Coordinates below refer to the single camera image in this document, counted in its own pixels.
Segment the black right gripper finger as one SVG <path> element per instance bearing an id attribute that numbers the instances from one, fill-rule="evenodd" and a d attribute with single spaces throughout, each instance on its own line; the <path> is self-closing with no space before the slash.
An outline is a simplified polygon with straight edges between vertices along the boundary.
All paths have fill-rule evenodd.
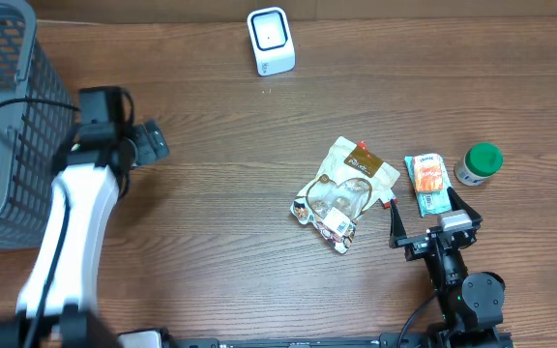
<path id="1" fill-rule="evenodd" d="M 403 226 L 402 219 L 400 217 L 396 202 L 394 200 L 391 201 L 390 209 L 391 209 L 391 229 L 390 229 L 389 247 L 390 248 L 403 247 L 405 244 L 404 240 L 407 238 L 407 234 Z"/>
<path id="2" fill-rule="evenodd" d="M 447 188 L 447 193 L 454 211 L 463 210 L 474 225 L 480 225 L 483 222 L 482 216 L 465 203 L 453 188 Z"/>

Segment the teal orange soup packet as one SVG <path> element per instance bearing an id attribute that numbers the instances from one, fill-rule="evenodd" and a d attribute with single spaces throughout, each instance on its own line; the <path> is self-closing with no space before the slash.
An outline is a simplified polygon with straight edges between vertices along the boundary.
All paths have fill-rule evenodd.
<path id="1" fill-rule="evenodd" d="M 404 162 L 405 162 L 406 169 L 408 171 L 408 176 L 412 183 L 412 187 L 415 191 L 412 159 L 413 157 L 405 157 Z M 430 193 L 417 193 L 415 191 L 416 198 L 419 205 L 420 215 L 422 217 L 426 215 L 442 214 L 448 212 L 452 208 L 450 198 L 447 193 L 447 188 L 450 188 L 452 186 L 452 183 L 450 181 L 448 171 L 446 169 L 442 157 L 441 160 L 442 160 L 442 171 L 443 171 L 443 182 L 444 182 L 443 189 L 441 191 L 430 192 Z"/>

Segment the orange Kleenex tissue pack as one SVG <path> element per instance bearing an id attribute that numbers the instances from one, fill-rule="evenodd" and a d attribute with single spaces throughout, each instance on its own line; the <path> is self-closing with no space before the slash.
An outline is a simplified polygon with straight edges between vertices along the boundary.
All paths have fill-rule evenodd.
<path id="1" fill-rule="evenodd" d="M 417 193 L 441 191 L 444 187 L 442 160 L 438 154 L 413 157 L 414 188 Z"/>

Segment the green white cup container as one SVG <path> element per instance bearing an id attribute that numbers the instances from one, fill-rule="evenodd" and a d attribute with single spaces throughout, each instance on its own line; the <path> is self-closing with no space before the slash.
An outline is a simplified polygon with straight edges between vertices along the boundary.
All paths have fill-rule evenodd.
<path id="1" fill-rule="evenodd" d="M 503 162 L 503 154 L 497 146 L 479 143 L 470 148 L 454 166 L 454 174 L 465 186 L 479 186 L 497 173 Z"/>

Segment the red snack packet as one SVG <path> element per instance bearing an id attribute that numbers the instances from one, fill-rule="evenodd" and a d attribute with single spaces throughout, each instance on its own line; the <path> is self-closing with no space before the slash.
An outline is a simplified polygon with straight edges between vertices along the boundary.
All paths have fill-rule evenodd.
<path id="1" fill-rule="evenodd" d="M 357 147 L 365 151 L 368 151 L 368 147 L 366 146 L 364 141 L 358 142 Z M 387 189 L 386 192 L 383 193 L 380 198 L 381 204 L 385 209 L 389 209 L 391 207 L 391 203 L 395 200 L 396 200 L 396 196 L 390 188 Z"/>

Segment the white brown snack bag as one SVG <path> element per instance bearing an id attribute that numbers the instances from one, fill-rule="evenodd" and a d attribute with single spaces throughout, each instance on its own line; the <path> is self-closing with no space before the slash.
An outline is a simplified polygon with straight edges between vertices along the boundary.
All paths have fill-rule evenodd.
<path id="1" fill-rule="evenodd" d="M 357 224 L 399 171 L 370 151 L 341 136 L 330 147 L 316 176 L 296 195 L 290 212 L 302 225 L 312 225 L 337 253 L 352 246 Z"/>

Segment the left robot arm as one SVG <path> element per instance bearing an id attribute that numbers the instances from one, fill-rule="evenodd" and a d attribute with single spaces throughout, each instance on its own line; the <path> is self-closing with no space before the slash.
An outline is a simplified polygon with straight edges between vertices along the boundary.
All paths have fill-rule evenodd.
<path id="1" fill-rule="evenodd" d="M 108 219 L 128 193 L 131 171 L 169 149 L 153 121 L 134 120 L 131 93 L 84 88 L 80 120 L 52 157 L 51 206 L 33 270 L 15 315 L 0 318 L 0 348 L 36 348 L 59 333 L 64 347 L 119 347 L 98 314 L 98 270 Z"/>

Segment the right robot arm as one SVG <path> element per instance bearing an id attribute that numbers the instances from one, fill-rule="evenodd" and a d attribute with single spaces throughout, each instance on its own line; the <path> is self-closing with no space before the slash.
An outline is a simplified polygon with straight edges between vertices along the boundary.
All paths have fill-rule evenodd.
<path id="1" fill-rule="evenodd" d="M 405 259 L 423 259 L 434 292 L 410 315 L 397 337 L 397 347 L 513 348 L 510 333 L 501 333 L 506 284 L 493 272 L 469 273 L 461 251 L 477 241 L 483 217 L 453 188 L 447 189 L 452 209 L 423 235 L 409 237 L 395 201 L 391 202 L 389 247 L 402 248 Z M 410 334 L 415 319 L 437 301 L 443 320 L 424 333 Z"/>

